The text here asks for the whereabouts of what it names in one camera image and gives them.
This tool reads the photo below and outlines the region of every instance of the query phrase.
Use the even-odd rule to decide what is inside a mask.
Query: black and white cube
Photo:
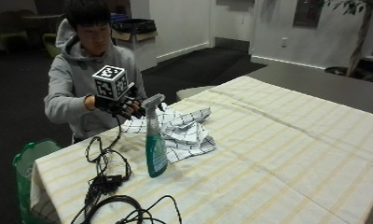
[[[106,65],[93,77],[95,79],[98,95],[102,98],[118,101],[128,89],[126,70]]]

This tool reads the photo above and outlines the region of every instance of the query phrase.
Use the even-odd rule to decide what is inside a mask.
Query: spray nozzle
[[[162,111],[163,106],[162,106],[162,101],[164,100],[164,95],[163,94],[156,94],[155,96],[150,97],[142,102],[142,107],[146,108],[147,112],[147,117],[155,116],[155,111],[159,108]]]

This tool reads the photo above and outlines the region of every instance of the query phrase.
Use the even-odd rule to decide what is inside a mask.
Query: white tablecloth
[[[115,149],[134,176],[118,194],[144,208],[166,194],[178,200],[183,223],[373,223],[373,114],[264,83],[251,77],[171,105],[183,113],[210,107],[204,126],[216,150],[148,176],[144,135],[125,133]],[[106,145],[118,129],[103,133]],[[34,213],[70,223],[85,206],[95,165],[89,140],[35,162]],[[123,174],[122,163],[113,172]],[[94,223],[115,223],[122,204],[99,210]],[[178,223],[174,203],[154,217]]]

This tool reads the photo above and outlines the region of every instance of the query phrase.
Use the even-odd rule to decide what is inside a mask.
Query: white towel
[[[164,112],[158,109],[159,126],[171,163],[215,150],[215,140],[200,122],[212,114],[211,108],[182,115],[163,104]],[[147,120],[132,119],[122,125],[127,133],[146,133]]]

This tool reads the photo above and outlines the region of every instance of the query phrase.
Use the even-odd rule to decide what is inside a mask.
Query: spray bottle
[[[146,108],[147,116],[147,142],[146,142],[146,153],[147,153],[147,166],[151,177],[158,177],[166,171],[168,159],[164,139],[160,135],[159,129],[159,117],[156,109],[162,108],[162,101],[164,100],[163,94],[146,99],[142,103],[142,107]]]

